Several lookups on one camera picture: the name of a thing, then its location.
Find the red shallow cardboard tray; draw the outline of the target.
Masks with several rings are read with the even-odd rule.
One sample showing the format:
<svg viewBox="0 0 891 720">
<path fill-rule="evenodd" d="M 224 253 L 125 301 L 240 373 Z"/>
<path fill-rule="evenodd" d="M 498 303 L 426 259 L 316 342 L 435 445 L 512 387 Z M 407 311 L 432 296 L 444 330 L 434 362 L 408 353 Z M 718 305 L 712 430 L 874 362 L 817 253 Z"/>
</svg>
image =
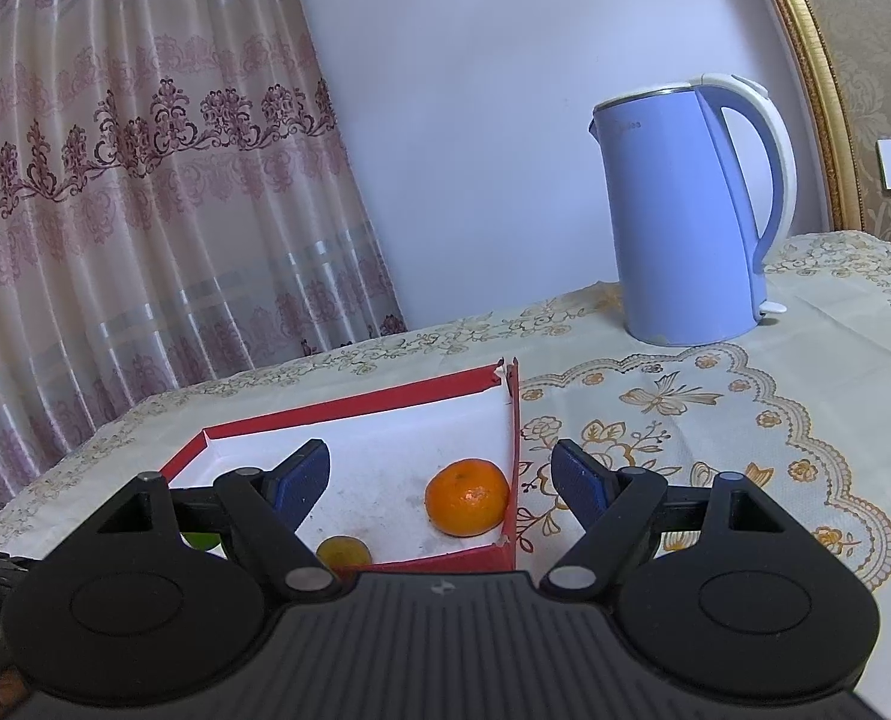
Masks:
<svg viewBox="0 0 891 720">
<path fill-rule="evenodd" d="M 174 488 L 208 486 L 240 466 L 269 472 L 320 439 L 329 450 L 329 480 L 297 527 L 307 546 L 354 536 L 369 548 L 377 571 L 505 572 L 515 567 L 519 427 L 518 362 L 503 359 L 203 427 L 162 473 Z M 424 493 L 440 470 L 468 458 L 504 473 L 509 504 L 499 527 L 459 539 L 432 525 Z"/>
</svg>

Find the pink patterned curtain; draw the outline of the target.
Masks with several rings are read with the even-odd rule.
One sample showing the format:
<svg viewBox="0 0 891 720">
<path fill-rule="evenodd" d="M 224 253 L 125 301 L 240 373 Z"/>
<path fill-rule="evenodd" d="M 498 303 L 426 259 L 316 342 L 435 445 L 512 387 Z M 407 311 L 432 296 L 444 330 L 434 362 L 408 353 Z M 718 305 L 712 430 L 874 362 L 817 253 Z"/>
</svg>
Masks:
<svg viewBox="0 0 891 720">
<path fill-rule="evenodd" d="M 144 398 L 403 327 L 301 0 L 0 0 L 0 511 Z"/>
</svg>

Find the blue electric kettle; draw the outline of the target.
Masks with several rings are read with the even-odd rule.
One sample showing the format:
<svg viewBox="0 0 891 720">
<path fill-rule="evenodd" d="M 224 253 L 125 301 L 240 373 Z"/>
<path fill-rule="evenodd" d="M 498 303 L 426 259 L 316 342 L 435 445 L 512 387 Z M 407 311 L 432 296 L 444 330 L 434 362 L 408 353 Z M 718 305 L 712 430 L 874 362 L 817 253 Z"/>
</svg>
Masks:
<svg viewBox="0 0 891 720">
<path fill-rule="evenodd" d="M 769 160 L 759 226 L 725 115 L 751 124 Z M 767 255 L 787 238 L 798 172 L 782 115 L 759 83 L 731 73 L 606 99 L 590 135 L 605 171 L 624 323 L 660 346 L 741 337 L 785 314 L 767 294 Z"/>
</svg>

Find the small yellow fruit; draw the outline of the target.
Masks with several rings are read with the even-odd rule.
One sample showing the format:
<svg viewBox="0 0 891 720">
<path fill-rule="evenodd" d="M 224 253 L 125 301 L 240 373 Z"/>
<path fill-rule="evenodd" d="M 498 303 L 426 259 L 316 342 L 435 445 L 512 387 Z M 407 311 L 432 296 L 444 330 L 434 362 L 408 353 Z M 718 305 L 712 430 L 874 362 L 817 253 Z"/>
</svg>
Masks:
<svg viewBox="0 0 891 720">
<path fill-rule="evenodd" d="M 318 561 L 336 574 L 358 571 L 374 562 L 369 546 L 355 536 L 330 536 L 318 544 L 315 554 Z"/>
</svg>

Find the gold mirror frame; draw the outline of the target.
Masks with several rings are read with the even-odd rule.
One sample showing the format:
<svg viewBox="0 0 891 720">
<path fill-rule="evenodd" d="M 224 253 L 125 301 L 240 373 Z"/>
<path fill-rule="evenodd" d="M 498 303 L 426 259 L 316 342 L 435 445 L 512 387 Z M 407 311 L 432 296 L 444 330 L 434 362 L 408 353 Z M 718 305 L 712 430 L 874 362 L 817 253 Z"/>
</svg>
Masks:
<svg viewBox="0 0 891 720">
<path fill-rule="evenodd" d="M 829 222 L 836 231 L 865 227 L 859 170 L 844 95 L 831 52 L 809 0 L 770 0 L 787 37 L 792 64 L 802 82 L 805 107 L 815 130 Z"/>
</svg>

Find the cream embroidered tablecloth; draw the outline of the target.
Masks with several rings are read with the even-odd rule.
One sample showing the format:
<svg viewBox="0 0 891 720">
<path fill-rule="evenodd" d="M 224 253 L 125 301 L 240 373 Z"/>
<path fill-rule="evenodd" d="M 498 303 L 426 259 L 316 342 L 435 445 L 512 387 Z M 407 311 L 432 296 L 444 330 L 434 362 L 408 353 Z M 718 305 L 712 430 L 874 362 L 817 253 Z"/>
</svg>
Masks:
<svg viewBox="0 0 891 720">
<path fill-rule="evenodd" d="M 629 337 L 616 286 L 499 310 L 155 395 L 102 427 L 0 512 L 0 551 L 40 557 L 201 427 L 515 359 L 517 561 L 543 572 L 577 539 L 548 457 L 559 439 L 676 484 L 745 473 L 873 590 L 881 634 L 860 694 L 891 718 L 891 244 L 790 239 L 767 270 L 782 314 L 685 351 Z"/>
</svg>

